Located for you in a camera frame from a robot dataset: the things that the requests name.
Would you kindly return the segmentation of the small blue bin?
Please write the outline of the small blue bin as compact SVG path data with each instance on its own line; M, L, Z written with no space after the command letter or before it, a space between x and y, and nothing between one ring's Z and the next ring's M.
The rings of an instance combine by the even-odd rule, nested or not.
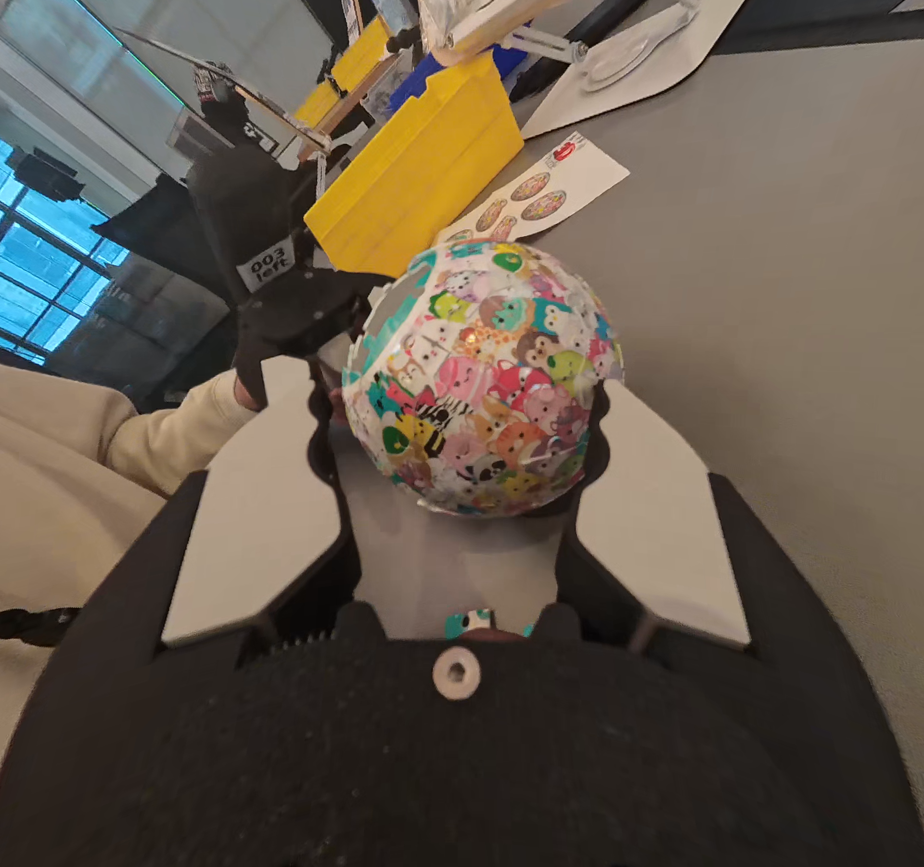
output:
M504 48L499 44L495 44L491 48L491 56L501 80L507 81L514 75L515 70L526 61L527 53L523 50ZM444 66L437 61L432 53L428 52L390 96L389 112L391 114L397 112L412 97L421 97L426 89L428 78L443 69Z

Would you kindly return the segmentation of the person's left forearm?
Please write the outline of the person's left forearm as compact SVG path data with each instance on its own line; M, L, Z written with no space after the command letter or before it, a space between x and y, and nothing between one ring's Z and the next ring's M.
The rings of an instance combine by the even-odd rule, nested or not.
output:
M105 464L162 496L206 468L258 411L234 370L193 388L173 410L134 415L117 427Z

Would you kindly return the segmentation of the small yellow bin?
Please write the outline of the small yellow bin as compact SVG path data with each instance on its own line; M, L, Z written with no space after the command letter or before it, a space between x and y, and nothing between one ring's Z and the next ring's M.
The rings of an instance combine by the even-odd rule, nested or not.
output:
M354 91L383 61L394 57L387 49L391 30L380 15L364 28L357 41L336 60L331 75L341 91Z
M329 80L324 80L294 112L294 118L312 129L320 129L321 122L340 103L339 91Z

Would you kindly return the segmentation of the white instruction sheet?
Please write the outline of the white instruction sheet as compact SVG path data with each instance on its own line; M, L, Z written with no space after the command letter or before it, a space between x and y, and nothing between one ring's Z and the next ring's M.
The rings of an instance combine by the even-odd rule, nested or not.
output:
M532 237L564 222L628 177L627 168L574 132L446 226L434 243Z

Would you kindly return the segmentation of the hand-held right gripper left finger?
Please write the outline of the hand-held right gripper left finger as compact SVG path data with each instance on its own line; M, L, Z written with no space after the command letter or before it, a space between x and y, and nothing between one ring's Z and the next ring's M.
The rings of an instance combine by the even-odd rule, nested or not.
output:
M174 649L233 630L268 643L334 629L361 567L311 376L268 376L267 407L214 457L167 610Z

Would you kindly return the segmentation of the yellow plastic bin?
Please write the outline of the yellow plastic bin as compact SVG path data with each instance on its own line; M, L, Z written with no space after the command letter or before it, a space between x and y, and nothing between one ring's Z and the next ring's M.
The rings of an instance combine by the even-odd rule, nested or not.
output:
M524 146L491 52L430 76L304 216L334 268L391 278Z

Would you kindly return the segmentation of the colourful puzzle ball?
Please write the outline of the colourful puzzle ball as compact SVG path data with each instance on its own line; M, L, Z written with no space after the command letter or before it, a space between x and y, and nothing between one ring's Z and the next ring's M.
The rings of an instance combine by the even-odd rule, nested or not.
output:
M536 511L584 473L597 386L623 382L603 303L554 256L442 244L380 295L342 370L350 430L434 513Z

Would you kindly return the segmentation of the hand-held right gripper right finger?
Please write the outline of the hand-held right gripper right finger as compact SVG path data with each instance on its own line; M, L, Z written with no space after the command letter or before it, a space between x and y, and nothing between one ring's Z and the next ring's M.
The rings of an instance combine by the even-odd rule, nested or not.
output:
M585 636L632 653L662 630L745 650L751 634L702 459L616 380L598 385L589 431L555 561L558 600Z

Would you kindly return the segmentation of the black studio light panel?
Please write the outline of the black studio light panel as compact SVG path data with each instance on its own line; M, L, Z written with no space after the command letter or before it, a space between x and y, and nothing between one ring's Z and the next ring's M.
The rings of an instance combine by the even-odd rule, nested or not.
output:
M18 183L52 202L81 198L85 185L77 180L77 170L37 147L28 153L15 148L6 164Z

